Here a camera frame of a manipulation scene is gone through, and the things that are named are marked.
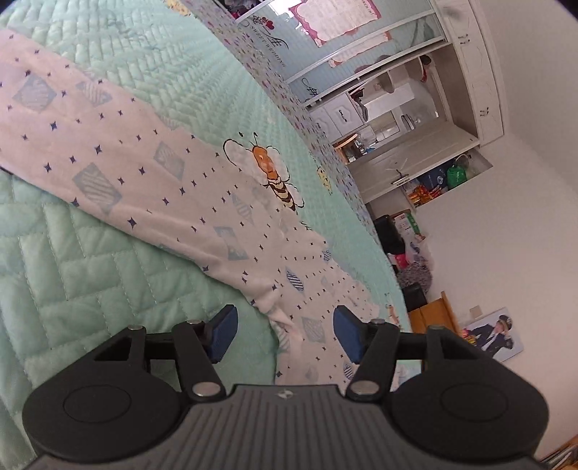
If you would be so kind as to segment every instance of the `bed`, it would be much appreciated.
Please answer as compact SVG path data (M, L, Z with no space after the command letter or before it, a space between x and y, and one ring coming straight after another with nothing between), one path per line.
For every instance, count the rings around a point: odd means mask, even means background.
M205 12L193 13L205 23L211 23L207 12L213 21L219 17L216 7L199 5ZM381 317L389 318L387 306L394 306L401 327L409 330L403 297L349 172L275 74L259 83L244 67L251 61L243 65L235 58L237 49L246 56L248 47L223 24L211 23L211 33L194 14L182 16L157 0L18 1L0 16L2 28L70 61L91 83L103 79L152 106L168 130L186 130L225 154L227 141L250 148L254 134L263 148L277 149L307 201L298 209L303 236L323 239L327 262L331 258L367 289ZM7 122L0 120L3 134ZM19 178L34 180L30 175L12 172L0 171L4 468L21 468L33 457L20 417L30 391L128 324L167 331L232 303L239 310L239 332L217 366L223 382L230 387L279 381L283 332L251 305L242 285L209 277L174 246L148 244L132 236L130 227L118 230L71 204L72 198L59 199L39 189L41 183ZM284 275L291 279L289 272Z

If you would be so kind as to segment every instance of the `bee print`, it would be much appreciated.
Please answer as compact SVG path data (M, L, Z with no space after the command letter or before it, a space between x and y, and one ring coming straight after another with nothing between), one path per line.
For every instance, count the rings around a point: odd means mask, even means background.
M279 151L272 146L261 147L257 142L257 134L253 133L255 144L251 150L242 144L228 139L223 144L227 159L242 171L249 173L259 184L269 187L283 204L296 211L303 207L303 198L297 188L289 184L289 171L281 159Z
M317 176L321 180L321 184L323 184L325 189L329 191L329 194L333 194L333 188L331 188L331 180L329 179L327 173L323 168L321 167L317 168Z

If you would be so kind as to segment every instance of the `wooden furniture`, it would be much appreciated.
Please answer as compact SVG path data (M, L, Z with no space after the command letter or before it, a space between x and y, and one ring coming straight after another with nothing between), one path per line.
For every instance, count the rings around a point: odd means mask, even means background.
M428 326L443 325L457 335L461 328L455 319L454 311L451 309L450 301L446 293L442 291L442 298L415 309L409 313L409 321L412 324L414 333L425 333Z
M576 469L578 468L576 446L578 446L578 435L547 455L541 462L548 468L554 466L555 468L561 468L561 470Z

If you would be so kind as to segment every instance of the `shelf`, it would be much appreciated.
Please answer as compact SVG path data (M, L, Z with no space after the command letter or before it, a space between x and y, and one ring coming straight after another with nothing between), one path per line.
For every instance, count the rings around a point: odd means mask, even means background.
M422 204L422 205L418 205L418 206L413 206L413 209L419 213L421 212L421 210L426 207L429 206L430 204L434 203L434 201L438 201L439 199L442 199L444 195L450 193L450 192L455 192L455 191L462 191L464 189L467 188L468 183L477 178L478 176L480 176L482 173L490 170L491 168L493 168L493 165L486 160L486 158L478 151L477 148L473 148L468 150L467 152L465 152L466 155L468 155L469 157L469 161L470 161L470 167L471 168L475 168L475 174L471 175L467 181L465 181L464 183L460 184L459 186L456 186L455 188L452 189L448 189L447 191L445 191L444 193L442 193L440 196L432 199L431 201ZM405 189L402 189L404 194L407 196L407 192L405 191Z
M450 43L446 42L444 37L439 36L437 38L430 39L423 44L419 44L405 51L401 51L400 53L388 57L387 59L364 69L358 74L347 78L347 80L344 80L341 83L328 88L323 93L310 98L303 103L303 107L306 108L308 106L314 105L317 101L330 100L331 98L334 98L337 95L344 93L345 91L351 91L353 89L360 88L367 82L395 67L404 65L406 62L414 60L415 58L424 54L429 54L430 52L448 46L449 44Z
M479 144L472 134L439 119L407 135L411 138L395 148L380 155L371 152L348 165L364 203L393 191ZM400 179L395 169L403 174L403 178Z

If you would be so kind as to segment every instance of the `white cabinet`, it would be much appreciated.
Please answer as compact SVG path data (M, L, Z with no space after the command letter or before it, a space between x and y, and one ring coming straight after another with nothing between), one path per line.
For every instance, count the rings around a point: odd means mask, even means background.
M478 122L480 142L491 142L504 134L493 80L481 78L472 83L472 107Z
M490 58L468 0L436 0L453 41L476 119L481 144L503 135L498 90Z
M311 119L313 119L313 122L324 132L329 142L334 142L341 137L341 132L337 129L337 126L331 120L325 108L315 108L309 115Z
M427 123L413 131L411 136L387 152L380 155L368 153L348 165L364 203L479 144L472 134L451 122L440 120Z
M347 93L313 108L309 115L313 122L319 124L330 142L351 134L365 124Z

